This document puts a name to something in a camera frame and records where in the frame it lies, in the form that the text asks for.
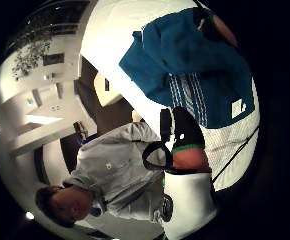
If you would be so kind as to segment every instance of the window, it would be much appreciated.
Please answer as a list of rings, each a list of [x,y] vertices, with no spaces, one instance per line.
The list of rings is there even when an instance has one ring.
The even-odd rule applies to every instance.
[[[43,56],[43,66],[64,63],[64,53]]]

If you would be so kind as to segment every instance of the white tag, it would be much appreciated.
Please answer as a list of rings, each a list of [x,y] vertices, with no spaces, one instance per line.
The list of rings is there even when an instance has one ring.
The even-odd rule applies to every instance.
[[[232,103],[232,118],[237,117],[242,113],[242,99]]]

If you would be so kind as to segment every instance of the man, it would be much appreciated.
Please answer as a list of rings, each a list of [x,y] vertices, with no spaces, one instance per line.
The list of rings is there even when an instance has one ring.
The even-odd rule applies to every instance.
[[[216,215],[216,208],[210,195],[211,170],[201,130],[186,110],[176,107],[161,112],[161,132],[163,142],[146,123],[132,123],[85,144],[79,150],[76,169],[64,181],[65,188],[40,189],[36,194],[38,207],[64,227],[72,227],[89,213],[99,216],[105,211],[117,217],[158,222],[171,233],[169,239],[180,239],[205,225]],[[175,136],[172,154],[164,147],[170,135]],[[160,147],[165,155],[156,151]],[[177,193],[195,201],[182,202]],[[192,213],[186,216],[177,216],[184,206],[192,204],[200,206],[192,206]],[[178,229],[182,225],[179,220],[194,221],[195,226],[183,231]]]

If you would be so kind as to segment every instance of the blue cloth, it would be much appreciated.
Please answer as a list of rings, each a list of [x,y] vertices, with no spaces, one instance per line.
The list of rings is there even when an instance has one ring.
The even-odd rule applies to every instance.
[[[221,128],[254,111],[252,76],[237,49],[211,40],[198,27],[212,20],[210,13],[196,19],[203,16],[197,11],[168,14],[148,23],[142,32],[134,32],[134,42],[119,64],[151,100],[171,107],[189,106],[186,95],[197,103],[192,114],[199,124]],[[178,83],[179,101],[172,83]],[[239,99],[245,111],[232,118],[232,103]]]

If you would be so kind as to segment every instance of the white wall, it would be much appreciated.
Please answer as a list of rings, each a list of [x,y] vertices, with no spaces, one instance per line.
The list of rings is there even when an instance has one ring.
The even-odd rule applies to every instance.
[[[62,186],[62,181],[69,176],[60,140],[43,146],[43,161],[46,175],[51,185]]]

